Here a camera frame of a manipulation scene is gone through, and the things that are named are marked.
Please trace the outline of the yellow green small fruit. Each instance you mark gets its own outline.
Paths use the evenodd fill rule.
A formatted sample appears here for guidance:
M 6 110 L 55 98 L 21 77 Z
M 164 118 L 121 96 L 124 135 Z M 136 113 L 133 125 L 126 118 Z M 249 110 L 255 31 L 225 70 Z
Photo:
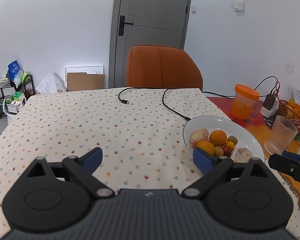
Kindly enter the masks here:
M 238 140 L 234 135 L 231 135 L 228 137 L 228 142 L 232 142 L 236 146 L 238 143 Z

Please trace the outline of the small peeled pomelo piece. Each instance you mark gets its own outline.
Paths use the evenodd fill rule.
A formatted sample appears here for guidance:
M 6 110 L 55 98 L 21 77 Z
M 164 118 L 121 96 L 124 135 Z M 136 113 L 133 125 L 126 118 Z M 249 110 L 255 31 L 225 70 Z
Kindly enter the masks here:
M 238 148 L 233 156 L 235 163 L 247 163 L 253 157 L 252 153 L 248 148 Z

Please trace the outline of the clear plastic bag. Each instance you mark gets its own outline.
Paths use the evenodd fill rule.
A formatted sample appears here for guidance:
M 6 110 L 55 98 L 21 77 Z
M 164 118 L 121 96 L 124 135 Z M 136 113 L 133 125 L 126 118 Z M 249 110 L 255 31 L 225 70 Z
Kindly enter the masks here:
M 65 88 L 55 74 L 48 74 L 36 87 L 36 92 L 42 95 L 63 93 Z

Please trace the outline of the ribbed clear glass cup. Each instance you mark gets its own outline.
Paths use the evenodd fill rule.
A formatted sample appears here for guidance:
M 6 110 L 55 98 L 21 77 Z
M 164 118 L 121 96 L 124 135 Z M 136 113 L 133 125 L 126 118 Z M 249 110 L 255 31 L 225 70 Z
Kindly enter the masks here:
M 296 126 L 284 118 L 277 115 L 268 139 L 264 143 L 265 150 L 270 154 L 282 154 L 298 133 Z

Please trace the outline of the white plastic bag with boxes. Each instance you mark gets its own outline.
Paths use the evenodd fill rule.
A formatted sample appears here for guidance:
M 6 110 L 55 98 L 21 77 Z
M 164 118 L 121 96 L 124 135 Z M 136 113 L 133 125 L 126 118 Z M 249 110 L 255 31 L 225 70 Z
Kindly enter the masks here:
M 4 99 L 2 109 L 7 116 L 7 123 L 10 124 L 13 118 L 25 106 L 26 97 L 23 92 L 15 92 L 10 98 Z

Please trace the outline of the grey door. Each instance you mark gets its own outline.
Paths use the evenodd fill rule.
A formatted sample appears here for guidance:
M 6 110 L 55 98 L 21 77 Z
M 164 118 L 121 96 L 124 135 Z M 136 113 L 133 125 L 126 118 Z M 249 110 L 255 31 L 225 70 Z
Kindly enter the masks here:
M 110 29 L 110 88 L 126 85 L 128 52 L 135 45 L 182 49 L 185 43 L 191 0 L 114 0 Z M 119 18 L 133 22 L 132 36 L 118 36 Z

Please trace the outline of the small mandarin orange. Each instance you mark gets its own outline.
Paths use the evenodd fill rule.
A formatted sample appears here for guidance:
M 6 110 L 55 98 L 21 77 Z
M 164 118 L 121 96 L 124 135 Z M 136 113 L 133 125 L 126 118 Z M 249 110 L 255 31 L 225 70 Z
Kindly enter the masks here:
M 230 152 L 232 152 L 235 148 L 235 144 L 232 141 L 228 141 L 225 146 Z

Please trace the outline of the white wall switch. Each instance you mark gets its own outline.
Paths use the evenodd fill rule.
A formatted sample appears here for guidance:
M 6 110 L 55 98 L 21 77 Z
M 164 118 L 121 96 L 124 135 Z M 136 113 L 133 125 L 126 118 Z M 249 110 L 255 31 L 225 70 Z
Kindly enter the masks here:
M 236 1 L 234 3 L 234 10 L 237 12 L 242 12 L 244 8 L 244 2 L 243 1 Z

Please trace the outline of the large peeled pomelo segment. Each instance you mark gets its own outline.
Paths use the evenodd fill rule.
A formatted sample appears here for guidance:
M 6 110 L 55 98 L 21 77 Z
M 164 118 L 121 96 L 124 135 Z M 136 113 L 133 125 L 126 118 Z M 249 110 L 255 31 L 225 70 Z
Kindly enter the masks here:
M 200 128 L 195 130 L 189 139 L 190 145 L 195 148 L 197 144 L 201 141 L 209 140 L 209 131 L 206 128 Z

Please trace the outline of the large orange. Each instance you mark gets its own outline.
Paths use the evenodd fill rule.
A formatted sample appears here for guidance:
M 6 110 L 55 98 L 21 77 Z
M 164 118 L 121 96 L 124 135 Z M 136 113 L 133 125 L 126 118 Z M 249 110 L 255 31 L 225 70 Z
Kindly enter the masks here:
M 209 141 L 200 141 L 196 147 L 201 148 L 210 155 L 214 155 L 215 153 L 215 146 Z
M 227 143 L 228 136 L 224 131 L 214 130 L 210 133 L 209 142 L 211 142 L 215 147 L 223 146 Z

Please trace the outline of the orange leather chair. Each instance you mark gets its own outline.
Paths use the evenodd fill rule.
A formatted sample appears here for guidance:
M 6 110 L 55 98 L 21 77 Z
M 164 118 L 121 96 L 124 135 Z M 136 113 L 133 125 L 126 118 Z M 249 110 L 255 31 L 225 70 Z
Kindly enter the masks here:
M 128 53 L 126 86 L 203 89 L 203 78 L 197 65 L 182 49 L 137 45 Z

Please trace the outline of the white ceramic plate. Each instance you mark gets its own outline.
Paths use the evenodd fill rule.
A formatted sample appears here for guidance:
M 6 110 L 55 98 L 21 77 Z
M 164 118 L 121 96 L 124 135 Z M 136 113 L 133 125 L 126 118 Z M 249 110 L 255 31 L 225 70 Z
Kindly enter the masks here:
M 183 127 L 183 140 L 194 153 L 198 147 L 215 157 L 229 157 L 236 163 L 247 163 L 251 158 L 265 161 L 259 142 L 238 124 L 216 116 L 199 116 Z

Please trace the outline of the white power strip with charger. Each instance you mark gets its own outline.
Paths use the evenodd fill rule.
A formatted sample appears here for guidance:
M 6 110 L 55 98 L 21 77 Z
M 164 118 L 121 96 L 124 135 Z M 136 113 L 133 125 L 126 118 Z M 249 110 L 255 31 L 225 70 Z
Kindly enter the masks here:
M 265 118 L 269 118 L 276 113 L 278 107 L 279 101 L 276 97 L 272 94 L 267 94 L 260 110 L 260 114 Z

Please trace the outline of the black metal shelf rack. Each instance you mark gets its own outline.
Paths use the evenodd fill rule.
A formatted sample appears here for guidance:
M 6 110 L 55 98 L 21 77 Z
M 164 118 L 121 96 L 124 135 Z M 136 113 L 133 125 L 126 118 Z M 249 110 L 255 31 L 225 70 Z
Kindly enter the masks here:
M 7 115 L 4 113 L 4 100 L 10 99 L 15 92 L 22 92 L 26 99 L 34 95 L 34 82 L 33 76 L 30 73 L 25 75 L 23 81 L 18 87 L 15 87 L 7 77 L 0 79 L 0 118 L 5 118 Z

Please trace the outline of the blue white snack bag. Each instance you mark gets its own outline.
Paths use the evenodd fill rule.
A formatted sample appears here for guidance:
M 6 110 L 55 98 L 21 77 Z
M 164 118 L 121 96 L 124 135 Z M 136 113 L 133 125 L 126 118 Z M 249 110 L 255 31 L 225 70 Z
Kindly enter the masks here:
M 11 62 L 8 65 L 8 75 L 10 80 L 12 80 L 14 83 L 21 83 L 23 77 L 23 70 L 19 66 L 17 60 Z

